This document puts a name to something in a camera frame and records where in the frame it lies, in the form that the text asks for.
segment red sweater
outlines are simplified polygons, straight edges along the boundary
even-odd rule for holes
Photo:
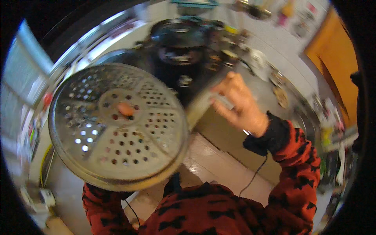
[[[222,185],[205,183],[166,196],[138,231],[123,209],[123,193],[85,183],[83,207],[93,234],[310,234],[316,212],[320,158],[301,129],[269,114],[270,126],[261,138],[248,136],[247,149],[268,149],[280,163],[280,182],[269,205],[237,197]]]

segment person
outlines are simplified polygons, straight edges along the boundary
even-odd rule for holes
[[[262,113],[240,74],[229,72],[212,92],[234,104],[232,110],[212,100],[216,111],[239,129],[248,130],[243,145],[255,152],[267,150],[282,167],[280,182],[268,205],[237,197],[227,187],[204,183],[167,195],[155,212],[134,230],[121,208],[122,192],[110,192],[88,183],[83,207],[93,234],[310,234],[316,212],[320,158],[301,129],[273,114]]]

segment perforated metal lid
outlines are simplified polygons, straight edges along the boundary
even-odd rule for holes
[[[119,102],[134,114],[119,113]],[[184,110],[167,87],[141,69],[115,63],[79,71],[58,88],[49,130],[74,174],[113,191],[143,188],[143,181],[175,166],[188,138]]]

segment sleeve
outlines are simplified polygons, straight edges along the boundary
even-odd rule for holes
[[[320,158],[302,129],[268,112],[269,128],[260,138],[248,136],[246,149],[269,150],[282,167],[280,182],[259,218],[266,234],[310,234],[316,213]]]
[[[124,193],[111,192],[85,183],[82,202],[94,235],[137,234],[121,207]]]

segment floor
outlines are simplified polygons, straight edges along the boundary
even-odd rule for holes
[[[180,169],[181,186],[183,188],[217,181],[230,188],[235,195],[249,183],[254,172],[247,169],[229,154],[218,150],[199,133],[190,136],[190,147]],[[151,188],[140,191],[130,202],[141,220],[147,220],[154,212],[163,196],[164,186],[168,179]],[[273,186],[260,176],[256,176],[252,184],[242,193],[242,197],[268,204],[268,196]],[[136,216],[127,206],[125,213],[131,223],[136,222]]]

